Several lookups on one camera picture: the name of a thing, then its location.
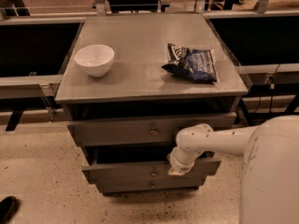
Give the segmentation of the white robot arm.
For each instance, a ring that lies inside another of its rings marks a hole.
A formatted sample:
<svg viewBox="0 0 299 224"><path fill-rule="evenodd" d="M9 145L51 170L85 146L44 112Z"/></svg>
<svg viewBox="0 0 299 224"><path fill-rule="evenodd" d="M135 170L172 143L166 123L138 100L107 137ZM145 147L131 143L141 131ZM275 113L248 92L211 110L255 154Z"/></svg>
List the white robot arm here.
<svg viewBox="0 0 299 224"><path fill-rule="evenodd" d="M243 158L239 224L299 224L299 116L214 131L185 128L168 156L170 175L185 175L206 151Z"/></svg>

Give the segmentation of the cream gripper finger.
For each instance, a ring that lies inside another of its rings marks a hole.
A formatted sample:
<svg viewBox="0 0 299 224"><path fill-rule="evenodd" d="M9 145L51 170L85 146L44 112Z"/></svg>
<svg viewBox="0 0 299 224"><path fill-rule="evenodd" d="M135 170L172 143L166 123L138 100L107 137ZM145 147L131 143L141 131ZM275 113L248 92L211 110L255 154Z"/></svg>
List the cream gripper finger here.
<svg viewBox="0 0 299 224"><path fill-rule="evenodd" d="M182 172L178 172L178 171L176 171L176 170L174 170L174 169L172 169L172 168L169 169L168 174L169 174L169 175L183 175Z"/></svg>

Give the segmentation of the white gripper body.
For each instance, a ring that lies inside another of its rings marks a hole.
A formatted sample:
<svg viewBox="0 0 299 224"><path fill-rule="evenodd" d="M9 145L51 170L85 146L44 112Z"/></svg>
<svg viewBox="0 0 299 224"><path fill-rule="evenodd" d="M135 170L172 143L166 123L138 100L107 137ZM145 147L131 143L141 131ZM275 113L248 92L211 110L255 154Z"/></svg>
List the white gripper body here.
<svg viewBox="0 0 299 224"><path fill-rule="evenodd" d="M180 147L174 147L168 155L170 162L170 169L174 169L183 174L187 174L194 166L195 160L201 155L200 152L191 151L187 152Z"/></svg>

